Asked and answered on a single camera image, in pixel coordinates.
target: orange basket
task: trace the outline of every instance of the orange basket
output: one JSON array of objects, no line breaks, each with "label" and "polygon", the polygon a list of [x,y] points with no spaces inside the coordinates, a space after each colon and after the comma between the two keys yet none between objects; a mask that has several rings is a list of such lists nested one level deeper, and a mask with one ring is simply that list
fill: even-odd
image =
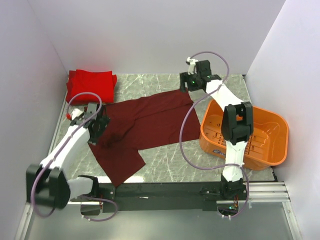
[{"label": "orange basket", "polygon": [[[226,143],[221,134],[224,112],[213,99],[201,124],[199,144],[206,153],[225,159]],[[253,107],[253,134],[245,152],[244,167],[260,171],[284,162],[288,149],[289,127],[278,114]]]}]

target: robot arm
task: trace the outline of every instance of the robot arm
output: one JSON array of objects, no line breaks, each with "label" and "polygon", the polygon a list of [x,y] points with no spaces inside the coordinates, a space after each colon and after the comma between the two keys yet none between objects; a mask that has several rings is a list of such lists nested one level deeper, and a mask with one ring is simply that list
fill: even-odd
[{"label": "robot arm", "polygon": [[[221,78],[212,75],[208,60],[198,61],[188,57],[188,72],[180,73],[180,90],[186,91],[185,83],[189,91],[204,90],[211,93],[211,97],[223,110],[221,133],[226,143],[226,164],[244,164],[244,154],[250,136],[253,133],[253,107],[250,102],[243,102],[237,98]],[[232,198],[243,189],[242,170],[237,166],[226,166],[221,176],[221,194],[226,198]]]},{"label": "robot arm", "polygon": [[79,109],[73,110],[70,127],[60,143],[39,165],[32,164],[28,167],[26,171],[27,202],[31,202],[31,189],[37,175],[54,158],[54,155],[58,151],[60,153],[44,172],[37,185],[35,194],[36,204],[63,209],[70,199],[81,195],[97,195],[99,190],[97,177],[80,175],[75,179],[67,180],[65,176],[72,161],[76,159],[79,149],[87,143],[97,143],[98,138],[102,135],[110,121],[106,115],[103,115],[104,108],[102,107],[97,116],[76,131],[66,144],[67,138],[96,110],[97,104],[95,103],[90,103],[86,112]]}]

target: wire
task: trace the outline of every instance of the wire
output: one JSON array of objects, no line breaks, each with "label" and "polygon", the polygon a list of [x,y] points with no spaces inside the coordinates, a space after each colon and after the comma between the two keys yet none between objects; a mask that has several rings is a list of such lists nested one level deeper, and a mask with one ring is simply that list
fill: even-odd
[{"label": "wire", "polygon": [[216,90],[210,92],[210,93],[206,93],[203,97],[201,97],[200,99],[198,99],[197,101],[195,101],[193,103],[193,105],[190,107],[189,111],[186,113],[184,119],[183,119],[183,122],[182,122],[182,125],[181,125],[181,129],[180,129],[180,134],[179,134],[179,145],[180,145],[180,151],[181,151],[181,154],[184,158],[184,160],[186,160],[186,162],[188,164],[190,164],[192,167],[196,168],[196,169],[199,169],[199,170],[214,170],[214,169],[219,169],[219,168],[224,168],[224,167],[227,167],[227,166],[236,166],[238,168],[241,169],[241,171],[243,172],[243,175],[245,177],[245,180],[246,180],[246,191],[247,191],[247,194],[246,194],[246,199],[245,199],[245,202],[244,202],[244,205],[243,207],[239,210],[239,212],[233,216],[231,216],[231,218],[234,218],[236,216],[238,216],[243,210],[244,208],[246,207],[248,201],[249,201],[249,178],[244,170],[244,168],[242,166],[240,166],[239,164],[235,164],[235,163],[228,163],[228,164],[223,164],[223,165],[219,165],[219,166],[212,166],[212,167],[201,167],[201,166],[197,166],[195,164],[193,164],[186,156],[185,152],[184,152],[184,148],[183,148],[183,145],[182,145],[182,135],[183,135],[183,131],[184,131],[184,127],[186,125],[186,121],[190,115],[190,113],[192,112],[192,110],[195,108],[195,106],[200,103],[202,100],[206,99],[207,97],[211,96],[212,94],[214,94],[215,92],[219,91],[219,89],[222,87],[222,85],[225,83],[225,81],[227,80],[227,78],[229,77],[229,74],[230,74],[230,67],[229,67],[229,64],[228,62],[225,60],[225,58],[223,56],[221,56],[220,54],[216,53],[216,52],[213,52],[213,51],[201,51],[201,52],[198,52],[194,55],[192,55],[190,58],[194,58],[200,54],[213,54],[213,55],[216,55],[218,56],[224,63],[225,63],[225,66],[226,66],[226,75],[225,77],[222,79],[222,83],[217,87]]},{"label": "wire", "polygon": [[[65,146],[68,144],[68,142],[70,141],[70,139],[74,136],[74,134],[80,129],[82,128],[87,122],[89,122],[91,119],[93,119],[98,113],[99,111],[101,110],[102,108],[102,100],[100,98],[100,96],[96,93],[93,93],[93,92],[81,92],[81,93],[78,93],[76,94],[73,98],[71,98],[71,100],[69,101],[67,107],[66,107],[66,112],[69,113],[69,108],[70,108],[70,105],[71,103],[73,102],[73,100],[75,100],[78,96],[81,96],[81,95],[93,95],[95,96],[98,100],[99,100],[99,107],[98,109],[90,116],[88,117],[85,121],[83,121],[71,134],[70,136],[68,136],[68,138],[65,140],[65,142],[61,145],[61,147],[56,151],[56,153],[54,154],[53,158],[42,168],[42,170],[39,172],[39,174],[36,176],[35,180],[34,180],[34,183],[32,185],[32,189],[31,189],[31,194],[30,194],[30,202],[31,202],[31,205],[35,211],[35,213],[41,217],[41,218],[47,218],[49,217],[54,211],[55,211],[55,208],[52,208],[52,210],[47,213],[47,214],[43,214],[39,211],[37,205],[36,205],[36,189],[37,189],[37,185],[41,179],[41,177],[43,176],[43,174],[45,173],[45,171],[50,167],[50,165],[56,160],[57,156],[61,153],[61,151],[65,148]],[[108,202],[108,203],[112,203],[115,205],[115,212],[113,215],[111,215],[110,217],[104,219],[105,220],[109,220],[111,218],[113,218],[117,212],[118,212],[118,205],[111,201],[111,200],[108,200],[108,199],[103,199],[103,198],[97,198],[97,199],[100,199],[101,201],[103,202]]]},{"label": "wire", "polygon": [[90,196],[86,196],[86,195],[82,195],[81,197],[83,198],[86,198],[86,199],[89,199],[89,200],[95,200],[95,201],[100,201],[100,202],[106,202],[106,203],[110,203],[110,204],[113,204],[114,205],[114,213],[111,215],[111,216],[108,216],[106,218],[103,218],[103,219],[94,219],[94,218],[90,218],[88,216],[83,216],[85,219],[88,219],[89,221],[92,221],[92,222],[104,222],[104,221],[107,221],[109,219],[112,219],[118,212],[119,208],[118,208],[118,205],[112,201],[112,200],[109,200],[109,199],[104,199],[104,198],[97,198],[97,197],[90,197]]}]

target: marble floor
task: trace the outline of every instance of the marble floor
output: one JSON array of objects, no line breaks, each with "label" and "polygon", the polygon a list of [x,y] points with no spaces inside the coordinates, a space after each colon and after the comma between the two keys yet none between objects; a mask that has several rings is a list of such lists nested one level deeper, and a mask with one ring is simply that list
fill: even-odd
[{"label": "marble floor", "polygon": [[[115,88],[115,102],[130,99],[138,99],[156,93],[178,89],[180,78],[178,74],[119,74]],[[250,97],[242,75],[232,75],[226,82],[227,87],[240,99],[249,101]],[[190,97],[196,100],[204,95],[202,90],[190,92]],[[196,113],[200,123],[211,98],[200,102],[196,107]],[[66,134],[69,121],[64,114],[60,120],[58,133],[54,139],[56,146]],[[198,140],[192,140],[183,144],[185,153],[189,159],[201,167],[212,167],[222,165],[224,160],[205,153],[199,146]],[[219,181],[222,168],[216,170],[198,170],[190,166],[182,157],[179,144],[170,144],[146,150],[140,150],[140,155],[146,165],[131,177],[128,182],[202,182]],[[262,171],[245,170],[250,181],[274,181],[273,169],[271,167]],[[103,169],[97,163],[88,145],[79,149],[78,157],[66,170],[68,179],[76,178],[78,175],[106,176]]]}]

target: white wall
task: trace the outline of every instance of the white wall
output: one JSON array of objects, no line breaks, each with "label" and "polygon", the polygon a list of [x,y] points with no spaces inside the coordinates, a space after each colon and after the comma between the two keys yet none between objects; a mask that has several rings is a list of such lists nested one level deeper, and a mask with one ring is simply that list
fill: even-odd
[{"label": "white wall", "polygon": [[216,51],[246,74],[285,0],[29,2],[67,70],[179,73],[190,55]]},{"label": "white wall", "polygon": [[66,71],[26,0],[0,5],[0,238],[14,238],[26,169],[48,153]]},{"label": "white wall", "polygon": [[320,234],[320,1],[286,0],[246,76],[253,103],[289,124],[284,180],[306,240]]}]

